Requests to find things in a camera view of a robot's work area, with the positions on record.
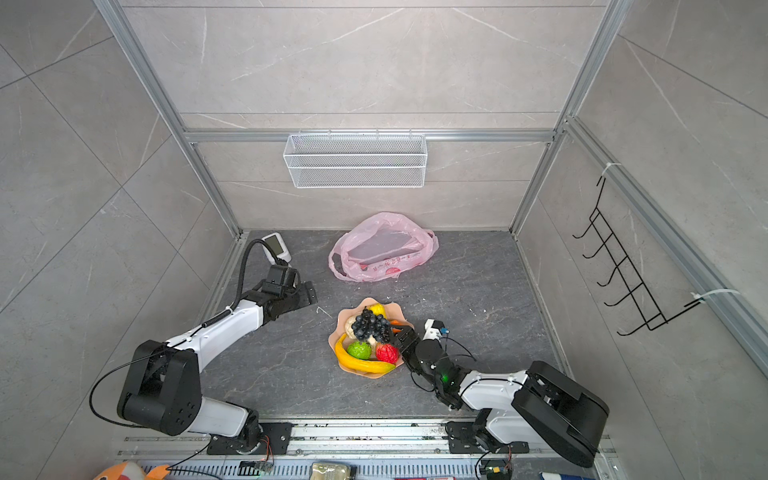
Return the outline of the green fake fruit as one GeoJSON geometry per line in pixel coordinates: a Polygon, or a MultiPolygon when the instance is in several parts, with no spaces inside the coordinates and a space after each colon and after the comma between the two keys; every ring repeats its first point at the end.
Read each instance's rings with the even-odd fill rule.
{"type": "Polygon", "coordinates": [[[373,349],[368,342],[355,341],[348,345],[346,352],[353,358],[359,360],[369,360],[372,356],[373,349]]]}

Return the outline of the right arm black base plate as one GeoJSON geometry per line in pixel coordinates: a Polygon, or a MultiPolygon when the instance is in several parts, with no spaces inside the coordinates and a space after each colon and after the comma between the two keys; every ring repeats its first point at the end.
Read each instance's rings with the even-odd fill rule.
{"type": "Polygon", "coordinates": [[[448,437],[448,450],[451,454],[494,452],[527,454],[530,452],[527,442],[500,443],[490,434],[479,430],[473,422],[448,421],[445,424],[445,434],[448,437]]]}

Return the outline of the yellow fake lemon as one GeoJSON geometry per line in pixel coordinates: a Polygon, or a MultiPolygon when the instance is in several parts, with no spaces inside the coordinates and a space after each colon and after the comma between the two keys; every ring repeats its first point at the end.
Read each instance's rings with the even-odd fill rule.
{"type": "Polygon", "coordinates": [[[369,305],[367,309],[376,317],[381,316],[382,318],[387,318],[386,309],[380,303],[369,305]]]}

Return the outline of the yellow fake banana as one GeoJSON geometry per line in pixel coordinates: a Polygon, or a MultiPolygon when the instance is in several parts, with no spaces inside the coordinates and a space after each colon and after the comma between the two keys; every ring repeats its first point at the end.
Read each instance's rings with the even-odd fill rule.
{"type": "Polygon", "coordinates": [[[343,333],[334,345],[334,353],[339,364],[349,370],[362,374],[385,375],[396,369],[396,365],[380,361],[359,360],[350,356],[343,347],[347,335],[343,333]]]}

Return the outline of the pink scalloped plastic bowl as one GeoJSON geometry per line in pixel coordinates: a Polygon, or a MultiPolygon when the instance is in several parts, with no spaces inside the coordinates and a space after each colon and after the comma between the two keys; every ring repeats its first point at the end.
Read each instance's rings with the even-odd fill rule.
{"type": "Polygon", "coordinates": [[[340,368],[370,379],[380,378],[404,364],[403,347],[395,335],[412,327],[397,303],[367,298],[354,309],[342,310],[329,337],[340,368]]]}

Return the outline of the red fake apple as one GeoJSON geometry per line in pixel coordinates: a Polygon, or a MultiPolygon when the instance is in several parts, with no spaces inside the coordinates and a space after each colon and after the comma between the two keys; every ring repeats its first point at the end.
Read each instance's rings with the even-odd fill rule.
{"type": "Polygon", "coordinates": [[[375,350],[377,361],[396,365],[400,359],[399,350],[391,344],[380,344],[375,350]]]}

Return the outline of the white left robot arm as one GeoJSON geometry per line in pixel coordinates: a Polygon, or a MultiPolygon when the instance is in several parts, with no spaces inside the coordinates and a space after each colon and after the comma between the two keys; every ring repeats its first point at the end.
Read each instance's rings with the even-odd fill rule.
{"type": "Polygon", "coordinates": [[[117,415],[169,436],[259,436],[258,413],[205,397],[201,374],[242,337],[316,303],[313,284],[302,281],[298,271],[288,265],[271,266],[267,277],[248,291],[239,279],[235,301],[214,318],[164,342],[148,340],[136,348],[118,398],[117,415]]]}

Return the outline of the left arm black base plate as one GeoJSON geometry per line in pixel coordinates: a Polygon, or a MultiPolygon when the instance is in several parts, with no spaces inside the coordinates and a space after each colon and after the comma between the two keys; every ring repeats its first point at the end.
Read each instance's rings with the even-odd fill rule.
{"type": "Polygon", "coordinates": [[[268,422],[246,425],[237,437],[214,436],[208,455],[284,455],[287,453],[293,424],[268,422]]]}

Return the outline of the beige fake potato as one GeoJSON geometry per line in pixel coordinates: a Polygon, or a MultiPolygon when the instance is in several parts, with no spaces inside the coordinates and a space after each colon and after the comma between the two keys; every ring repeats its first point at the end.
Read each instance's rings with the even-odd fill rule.
{"type": "Polygon", "coordinates": [[[349,339],[356,339],[357,336],[354,333],[354,324],[356,322],[355,317],[349,317],[344,323],[344,331],[349,339]]]}

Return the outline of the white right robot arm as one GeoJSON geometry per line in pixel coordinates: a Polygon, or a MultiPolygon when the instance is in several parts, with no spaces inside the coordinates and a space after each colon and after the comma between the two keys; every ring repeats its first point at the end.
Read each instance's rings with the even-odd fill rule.
{"type": "Polygon", "coordinates": [[[477,413],[476,444],[489,451],[538,437],[565,460],[583,468],[594,465],[610,414],[600,397],[543,361],[507,374],[465,368],[448,355],[440,338],[434,328],[421,336],[401,327],[393,344],[409,371],[430,381],[437,400],[477,413]]]}

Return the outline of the black fake grapes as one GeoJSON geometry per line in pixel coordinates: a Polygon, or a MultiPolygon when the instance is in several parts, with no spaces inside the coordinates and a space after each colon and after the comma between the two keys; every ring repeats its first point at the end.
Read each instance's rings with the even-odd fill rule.
{"type": "Polygon", "coordinates": [[[392,338],[392,325],[383,313],[376,313],[371,308],[364,308],[353,318],[350,330],[359,341],[389,344],[392,338]]]}

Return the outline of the pink plastic bag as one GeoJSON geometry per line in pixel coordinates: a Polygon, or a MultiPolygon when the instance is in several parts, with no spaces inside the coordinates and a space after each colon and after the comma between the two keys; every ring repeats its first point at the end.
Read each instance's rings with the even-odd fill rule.
{"type": "Polygon", "coordinates": [[[425,264],[439,249],[432,230],[400,213],[377,213],[342,235],[328,255],[328,266],[342,281],[397,279],[425,264]]]}

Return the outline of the orange fake orange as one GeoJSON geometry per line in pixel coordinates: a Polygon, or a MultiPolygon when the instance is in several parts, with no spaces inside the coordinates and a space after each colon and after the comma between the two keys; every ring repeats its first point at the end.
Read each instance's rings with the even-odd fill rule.
{"type": "Polygon", "coordinates": [[[405,329],[410,328],[411,325],[408,324],[408,323],[402,323],[402,322],[399,322],[399,321],[391,321],[390,322],[390,327],[391,327],[391,329],[392,329],[392,331],[394,333],[399,333],[401,331],[404,331],[405,329]]]}

